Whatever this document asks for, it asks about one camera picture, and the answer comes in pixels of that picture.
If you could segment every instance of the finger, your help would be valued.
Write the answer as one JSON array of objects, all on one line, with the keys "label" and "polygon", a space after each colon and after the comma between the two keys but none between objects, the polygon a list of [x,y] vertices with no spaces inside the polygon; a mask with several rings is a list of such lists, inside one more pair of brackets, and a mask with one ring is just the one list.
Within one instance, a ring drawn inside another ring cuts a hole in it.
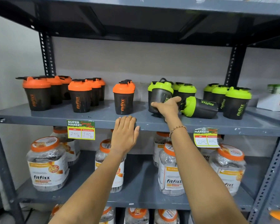
[{"label": "finger", "polygon": [[138,136],[139,136],[139,130],[140,130],[140,126],[137,126],[134,130],[134,143],[133,143],[133,145],[135,145],[136,142],[137,142],[137,139],[138,139]]},{"label": "finger", "polygon": [[125,122],[126,118],[127,118],[126,116],[121,118],[118,129],[122,129],[124,127],[124,122]]},{"label": "finger", "polygon": [[115,121],[115,126],[114,126],[114,130],[116,131],[119,127],[119,124],[120,124],[120,120],[121,120],[121,117],[119,117],[116,121]]},{"label": "finger", "polygon": [[177,96],[177,97],[172,97],[172,99],[177,103],[179,101],[181,101],[181,97]]},{"label": "finger", "polygon": [[125,128],[125,129],[128,129],[128,128],[129,128],[131,119],[132,119],[132,116],[128,116],[128,117],[125,119],[125,122],[124,122],[124,128]]},{"label": "finger", "polygon": [[133,117],[130,121],[129,129],[134,129],[136,123],[136,118]]},{"label": "finger", "polygon": [[153,107],[156,107],[156,108],[158,108],[158,105],[159,105],[160,103],[157,103],[157,102],[151,102],[151,106],[153,106]]}]

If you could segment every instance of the green shaker bottle lid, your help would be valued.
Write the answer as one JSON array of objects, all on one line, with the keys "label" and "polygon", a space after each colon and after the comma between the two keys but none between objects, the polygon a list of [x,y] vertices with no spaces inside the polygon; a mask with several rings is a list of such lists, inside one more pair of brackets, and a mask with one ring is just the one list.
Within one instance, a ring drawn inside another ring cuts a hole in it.
[{"label": "green shaker bottle lid", "polygon": [[184,85],[182,85],[178,92],[181,92],[181,93],[196,93],[197,90],[195,88],[195,86],[193,86],[192,84],[190,83],[185,83]]},{"label": "green shaker bottle lid", "polygon": [[174,90],[179,90],[179,88],[180,88],[182,85],[184,85],[183,82],[176,82],[175,84],[172,85],[172,88],[173,88]]},{"label": "green shaker bottle lid", "polygon": [[162,89],[162,90],[167,90],[173,94],[174,90],[172,89],[172,83],[165,81],[165,82],[156,82],[154,85],[153,89]]},{"label": "green shaker bottle lid", "polygon": [[149,87],[148,87],[148,91],[152,91],[153,90],[153,88],[155,87],[155,84],[157,83],[157,81],[152,81],[151,83],[150,83],[150,85],[149,85]]},{"label": "green shaker bottle lid", "polygon": [[227,86],[223,86],[223,85],[218,85],[218,87],[215,87],[212,90],[212,93],[216,93],[216,94],[226,94],[228,91],[228,87]]},{"label": "green shaker bottle lid", "polygon": [[249,92],[249,90],[250,90],[249,88],[242,88],[242,87],[234,88],[233,86],[231,86],[226,93],[226,97],[250,100],[252,98],[252,94]]},{"label": "green shaker bottle lid", "polygon": [[219,84],[218,83],[211,83],[208,84],[203,91],[205,92],[211,92],[214,88],[216,88]]},{"label": "green shaker bottle lid", "polygon": [[186,99],[185,108],[183,110],[181,110],[180,112],[185,114],[185,116],[187,116],[187,117],[192,117],[192,115],[194,114],[195,108],[196,108],[196,98],[191,96]]}]

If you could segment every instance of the person's left hand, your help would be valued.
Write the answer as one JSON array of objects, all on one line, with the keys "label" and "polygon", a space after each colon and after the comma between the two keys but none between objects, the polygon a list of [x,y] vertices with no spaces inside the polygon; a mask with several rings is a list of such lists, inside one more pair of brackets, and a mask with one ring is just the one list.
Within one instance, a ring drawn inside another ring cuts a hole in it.
[{"label": "person's left hand", "polygon": [[139,135],[140,126],[134,130],[136,118],[119,117],[115,121],[115,127],[112,133],[111,150],[116,150],[122,155],[127,154],[136,144]]}]

